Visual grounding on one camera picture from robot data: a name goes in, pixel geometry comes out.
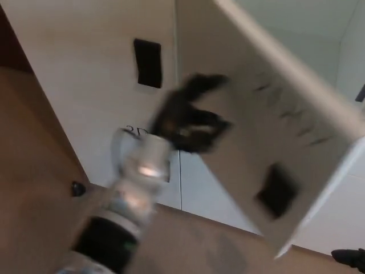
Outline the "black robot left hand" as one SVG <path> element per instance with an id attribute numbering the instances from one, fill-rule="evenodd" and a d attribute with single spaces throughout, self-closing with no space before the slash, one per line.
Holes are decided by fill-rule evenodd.
<path id="1" fill-rule="evenodd" d="M 170 142 L 175 150 L 206 153 L 232 125 L 221 116 L 195 108 L 193 102 L 222 87 L 229 78 L 221 74 L 194 74 L 171 91 L 153 120 L 149 133 Z"/>

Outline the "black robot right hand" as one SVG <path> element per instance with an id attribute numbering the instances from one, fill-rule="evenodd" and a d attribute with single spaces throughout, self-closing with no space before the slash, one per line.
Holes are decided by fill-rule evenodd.
<path id="1" fill-rule="evenodd" d="M 336 249 L 331 252 L 331 255 L 337 263 L 356 268 L 364 273 L 364 249 Z"/>

